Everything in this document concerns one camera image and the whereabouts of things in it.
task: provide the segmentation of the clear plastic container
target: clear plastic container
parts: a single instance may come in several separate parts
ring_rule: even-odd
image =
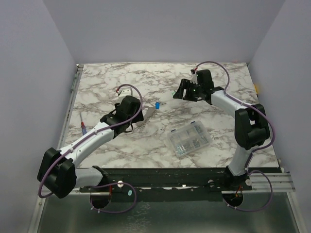
[[[169,142],[178,158],[210,144],[211,138],[202,122],[194,121],[168,134]]]

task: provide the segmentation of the gray wall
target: gray wall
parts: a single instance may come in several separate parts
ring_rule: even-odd
[[[77,63],[249,62],[284,0],[44,0]]]
[[[43,153],[56,146],[74,59],[42,0],[0,7],[0,232],[27,232]]]
[[[311,232],[311,1],[286,0],[249,69]]]

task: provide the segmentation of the gray floor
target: gray floor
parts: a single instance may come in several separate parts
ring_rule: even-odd
[[[245,194],[242,207],[263,205],[268,194]],[[90,210],[88,195],[62,200],[50,197],[40,233],[297,233],[285,193],[275,194],[269,208],[256,213],[234,211],[223,202],[139,202],[125,214]],[[120,210],[123,204],[110,209]]]

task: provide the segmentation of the marble tabletop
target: marble tabletop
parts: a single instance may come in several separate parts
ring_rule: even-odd
[[[224,63],[231,82],[229,93],[248,103],[258,99],[245,63]],[[82,136],[79,112],[86,129],[90,130],[99,119],[114,109],[118,102],[116,88],[124,83],[136,86],[143,96],[143,106],[153,107],[160,102],[149,119],[136,126],[131,133],[120,134],[102,145],[86,158],[80,167],[225,167],[236,148],[234,119],[221,109],[204,101],[190,102],[173,99],[182,78],[191,79],[194,64],[173,63],[119,63],[87,64],[78,87],[66,145]],[[224,87],[225,72],[214,64],[202,65],[209,69],[215,86]],[[177,158],[168,145],[167,134],[193,121],[200,120],[209,132],[209,146]],[[272,147],[255,153],[250,166],[277,167]]]

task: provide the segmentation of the screwdriver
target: screwdriver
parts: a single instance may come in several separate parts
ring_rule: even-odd
[[[86,134],[86,126],[85,126],[84,123],[83,123],[81,112],[80,112],[80,118],[81,118],[82,135],[84,135],[84,134]]]

